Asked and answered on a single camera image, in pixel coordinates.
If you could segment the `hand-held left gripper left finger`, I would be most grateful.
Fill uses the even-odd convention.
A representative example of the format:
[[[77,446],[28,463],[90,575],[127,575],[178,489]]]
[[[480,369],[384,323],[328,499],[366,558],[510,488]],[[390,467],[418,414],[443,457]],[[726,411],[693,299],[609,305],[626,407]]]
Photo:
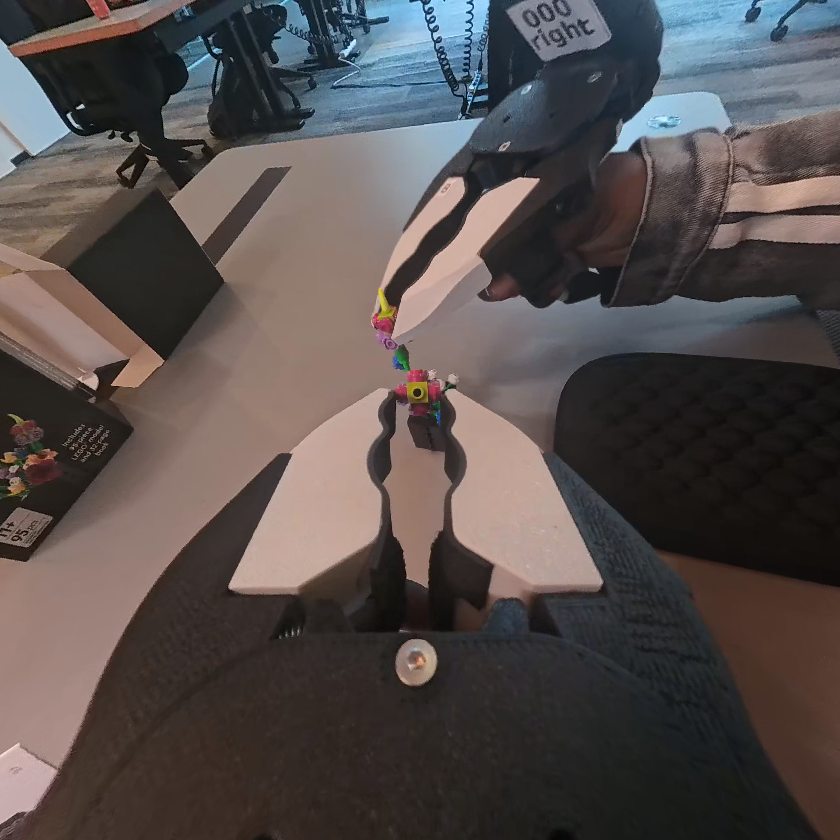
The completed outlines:
[[[403,550],[384,488],[395,418],[396,396],[380,388],[294,447],[231,592],[403,597]]]

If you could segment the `office chair wheel base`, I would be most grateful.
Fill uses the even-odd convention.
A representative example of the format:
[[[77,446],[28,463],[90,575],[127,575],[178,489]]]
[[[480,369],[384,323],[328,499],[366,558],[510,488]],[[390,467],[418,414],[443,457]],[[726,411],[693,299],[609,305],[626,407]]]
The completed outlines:
[[[763,18],[773,44],[838,35],[838,1],[743,2],[742,21],[754,25]]]

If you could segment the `brown-edged office desk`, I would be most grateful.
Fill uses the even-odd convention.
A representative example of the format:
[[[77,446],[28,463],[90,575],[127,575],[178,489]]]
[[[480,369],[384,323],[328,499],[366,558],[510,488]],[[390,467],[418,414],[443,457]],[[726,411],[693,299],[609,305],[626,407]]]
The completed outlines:
[[[8,47],[17,58],[134,35],[171,17],[193,1],[148,1],[113,10],[109,17],[87,17],[31,35]]]

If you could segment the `multicoloured brick flower stem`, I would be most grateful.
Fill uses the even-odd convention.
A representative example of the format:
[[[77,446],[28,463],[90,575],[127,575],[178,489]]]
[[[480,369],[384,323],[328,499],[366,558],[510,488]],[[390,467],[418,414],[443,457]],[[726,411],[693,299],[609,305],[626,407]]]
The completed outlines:
[[[410,356],[406,347],[393,338],[397,314],[398,308],[388,301],[384,290],[380,288],[377,291],[377,302],[371,316],[371,325],[378,343],[392,353],[392,364],[395,370],[407,373],[411,369]]]

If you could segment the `white desk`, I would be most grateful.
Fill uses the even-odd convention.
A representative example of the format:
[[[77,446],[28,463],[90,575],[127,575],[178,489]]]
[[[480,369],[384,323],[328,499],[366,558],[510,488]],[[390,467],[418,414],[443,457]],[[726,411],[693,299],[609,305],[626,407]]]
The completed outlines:
[[[247,146],[173,204],[204,242],[260,175],[286,168],[217,264],[225,284],[173,356],[115,395],[134,432],[27,562],[2,560],[2,751],[64,759],[111,652],[165,566],[275,456],[396,381],[375,291],[467,122]],[[553,446],[561,391],[612,354],[821,365],[837,357],[794,299],[538,310],[473,300],[411,349],[459,391]]]

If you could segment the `open plain black box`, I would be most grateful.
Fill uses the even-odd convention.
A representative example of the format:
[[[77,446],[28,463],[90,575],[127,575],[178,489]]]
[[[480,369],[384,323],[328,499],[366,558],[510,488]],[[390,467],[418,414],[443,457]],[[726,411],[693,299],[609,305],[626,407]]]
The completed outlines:
[[[1,261],[2,371],[90,402],[145,383],[224,284],[155,188],[113,194],[40,257],[2,245]]]

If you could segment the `black flower-print product box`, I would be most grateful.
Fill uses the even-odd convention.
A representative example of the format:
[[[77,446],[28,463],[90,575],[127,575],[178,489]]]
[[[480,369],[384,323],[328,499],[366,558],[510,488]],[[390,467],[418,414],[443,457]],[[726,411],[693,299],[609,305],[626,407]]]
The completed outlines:
[[[99,370],[66,369],[2,334],[1,557],[28,561],[129,440]]]

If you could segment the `colourful LEGO flower model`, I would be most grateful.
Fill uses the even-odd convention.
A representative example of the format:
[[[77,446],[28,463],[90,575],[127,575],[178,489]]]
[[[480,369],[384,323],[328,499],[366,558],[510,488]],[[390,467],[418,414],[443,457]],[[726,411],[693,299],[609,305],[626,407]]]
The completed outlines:
[[[404,383],[396,386],[395,398],[407,406],[406,424],[417,448],[438,452],[445,447],[441,426],[443,396],[458,384],[456,373],[441,379],[436,371],[411,369]]]

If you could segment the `person's right hand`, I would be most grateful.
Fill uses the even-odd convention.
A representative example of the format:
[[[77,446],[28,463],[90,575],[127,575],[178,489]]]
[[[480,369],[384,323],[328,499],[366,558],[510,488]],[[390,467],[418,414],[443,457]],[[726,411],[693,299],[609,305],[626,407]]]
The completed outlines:
[[[620,269],[644,209],[647,167],[637,151],[609,154],[579,211],[543,222],[491,273],[478,299],[525,298],[535,308],[598,293],[602,270]]]

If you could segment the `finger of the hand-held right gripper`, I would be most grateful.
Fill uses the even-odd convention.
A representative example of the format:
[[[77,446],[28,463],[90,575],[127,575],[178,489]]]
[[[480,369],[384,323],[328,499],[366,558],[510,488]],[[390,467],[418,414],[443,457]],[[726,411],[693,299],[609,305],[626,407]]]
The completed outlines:
[[[445,177],[417,205],[392,252],[394,342],[415,340],[489,282],[480,252],[538,184],[515,177],[479,192],[468,177]]]
[[[416,208],[388,260],[380,287],[398,309],[462,309],[487,279],[486,190],[449,175]]]

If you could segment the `person's right forearm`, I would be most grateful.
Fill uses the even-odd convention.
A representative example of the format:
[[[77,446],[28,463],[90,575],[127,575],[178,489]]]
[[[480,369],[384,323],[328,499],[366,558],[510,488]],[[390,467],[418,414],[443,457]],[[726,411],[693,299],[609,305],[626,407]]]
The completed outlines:
[[[608,308],[796,297],[839,307],[839,111],[642,138],[644,204]]]

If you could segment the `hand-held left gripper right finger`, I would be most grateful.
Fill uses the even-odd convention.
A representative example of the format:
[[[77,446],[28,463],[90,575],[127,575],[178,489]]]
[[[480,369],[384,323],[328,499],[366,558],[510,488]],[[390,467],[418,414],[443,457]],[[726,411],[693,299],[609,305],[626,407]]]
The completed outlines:
[[[594,593],[603,578],[539,446],[459,391],[442,406],[451,487],[433,596]]]

